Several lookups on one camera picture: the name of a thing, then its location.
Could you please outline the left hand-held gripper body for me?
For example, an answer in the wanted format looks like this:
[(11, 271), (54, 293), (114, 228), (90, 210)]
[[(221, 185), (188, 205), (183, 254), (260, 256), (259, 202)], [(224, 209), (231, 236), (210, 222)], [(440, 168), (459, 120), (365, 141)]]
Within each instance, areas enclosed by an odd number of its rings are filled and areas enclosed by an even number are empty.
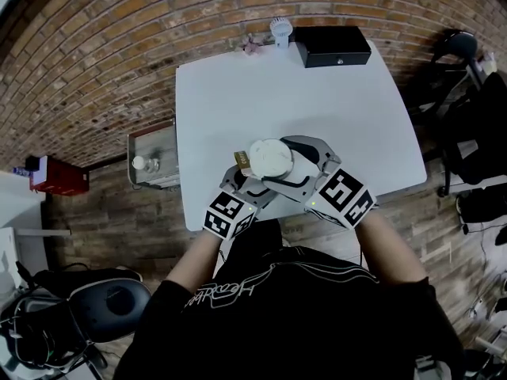
[(237, 192), (220, 188), (205, 212), (203, 228), (222, 239), (236, 238), (252, 225), (263, 209), (249, 202), (247, 192), (260, 192), (265, 188), (260, 182)]

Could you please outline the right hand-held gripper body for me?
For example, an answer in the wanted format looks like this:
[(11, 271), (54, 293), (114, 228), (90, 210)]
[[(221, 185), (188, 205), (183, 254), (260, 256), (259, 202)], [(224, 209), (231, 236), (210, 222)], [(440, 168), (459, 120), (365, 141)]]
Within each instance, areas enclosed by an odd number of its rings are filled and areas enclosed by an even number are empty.
[(367, 185), (338, 165), (317, 184), (304, 210), (343, 228), (355, 228), (374, 205), (375, 197)]

